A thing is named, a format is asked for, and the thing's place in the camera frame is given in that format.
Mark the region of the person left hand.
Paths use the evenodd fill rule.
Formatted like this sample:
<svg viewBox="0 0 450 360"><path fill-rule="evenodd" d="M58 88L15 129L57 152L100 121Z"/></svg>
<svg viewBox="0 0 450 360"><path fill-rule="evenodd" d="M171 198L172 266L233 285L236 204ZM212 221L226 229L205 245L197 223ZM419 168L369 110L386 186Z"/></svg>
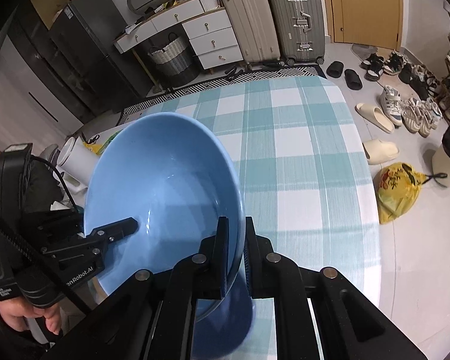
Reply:
<svg viewBox="0 0 450 360"><path fill-rule="evenodd" d="M58 335L62 328L60 306L55 304L45 309L33 306L23 297L0 301L0 315L4 322L17 332L28 330L26 319L45 319L46 328Z"/></svg>

